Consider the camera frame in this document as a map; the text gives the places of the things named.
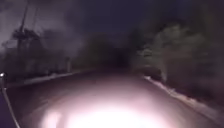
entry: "dark sky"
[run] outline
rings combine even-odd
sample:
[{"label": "dark sky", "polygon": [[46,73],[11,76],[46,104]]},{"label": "dark sky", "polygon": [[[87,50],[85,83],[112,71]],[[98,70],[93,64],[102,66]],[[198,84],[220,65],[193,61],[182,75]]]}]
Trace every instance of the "dark sky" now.
[{"label": "dark sky", "polygon": [[[69,45],[82,44],[83,38],[106,34],[121,38],[153,18],[178,18],[190,0],[31,0],[26,27],[35,30],[55,29],[72,37]],[[0,41],[8,40],[19,26],[25,0],[0,0]]]}]

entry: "bright light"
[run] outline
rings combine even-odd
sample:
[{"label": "bright light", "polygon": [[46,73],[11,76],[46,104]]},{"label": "bright light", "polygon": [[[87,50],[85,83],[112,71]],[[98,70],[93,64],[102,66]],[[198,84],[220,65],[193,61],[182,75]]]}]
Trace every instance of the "bright light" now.
[{"label": "bright light", "polygon": [[57,112],[49,112],[44,120],[41,128],[57,128],[57,124],[61,118],[60,113]]},{"label": "bright light", "polygon": [[157,115],[146,116],[128,109],[107,108],[71,115],[65,128],[171,128]]},{"label": "bright light", "polygon": [[0,73],[0,77],[3,77],[5,74],[4,73]]}]

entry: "road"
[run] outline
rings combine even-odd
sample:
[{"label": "road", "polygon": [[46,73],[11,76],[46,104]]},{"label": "road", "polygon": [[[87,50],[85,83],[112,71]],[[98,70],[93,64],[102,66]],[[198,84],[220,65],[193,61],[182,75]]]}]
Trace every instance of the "road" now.
[{"label": "road", "polygon": [[151,82],[125,73],[85,72],[14,87],[7,93],[22,128],[38,128],[50,109],[78,111],[94,103],[115,102],[144,113],[156,113],[172,128],[219,128]]}]

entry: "tree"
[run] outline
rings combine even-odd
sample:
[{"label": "tree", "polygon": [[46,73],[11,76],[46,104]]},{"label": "tree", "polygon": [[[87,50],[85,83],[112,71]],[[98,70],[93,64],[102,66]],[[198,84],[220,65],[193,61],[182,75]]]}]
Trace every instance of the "tree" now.
[{"label": "tree", "polygon": [[153,42],[147,43],[144,49],[139,51],[139,55],[145,64],[160,69],[166,81],[168,70],[175,70],[175,67],[180,65],[192,66],[190,62],[199,61],[198,58],[195,60],[194,56],[201,53],[195,51],[205,43],[207,42],[201,34],[193,33],[180,25],[172,25],[159,32]]},{"label": "tree", "polygon": [[122,67],[123,57],[120,53],[120,49],[115,48],[105,36],[93,36],[78,53],[74,65],[76,68]]}]

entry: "snowy roadside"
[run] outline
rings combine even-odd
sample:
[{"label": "snowy roadside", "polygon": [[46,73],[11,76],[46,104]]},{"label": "snowy roadside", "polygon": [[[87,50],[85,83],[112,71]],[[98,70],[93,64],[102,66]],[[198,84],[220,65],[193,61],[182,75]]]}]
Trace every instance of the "snowy roadside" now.
[{"label": "snowy roadside", "polygon": [[43,81],[48,81],[48,80],[60,78],[60,77],[70,76],[72,74],[73,73],[53,74],[51,76],[37,77],[37,78],[26,80],[26,81],[23,82],[23,84],[27,85],[27,84],[39,83],[39,82],[43,82]]},{"label": "snowy roadside", "polygon": [[223,117],[223,112],[222,111],[218,111],[218,110],[216,110],[214,108],[211,108],[211,107],[209,107],[209,106],[207,106],[203,103],[198,102],[195,99],[192,99],[192,98],[189,98],[185,95],[179,94],[174,89],[170,89],[170,88],[164,86],[162,83],[152,80],[148,76],[145,77],[145,79],[149,80],[154,85],[156,85],[159,88],[161,88],[162,90],[164,90],[166,93],[168,93],[173,98],[183,102],[184,104],[191,107],[195,111],[197,111],[200,114],[202,114],[202,115],[206,116],[207,118],[211,119],[216,124],[224,127],[224,123],[223,123],[224,122],[224,117]]}]

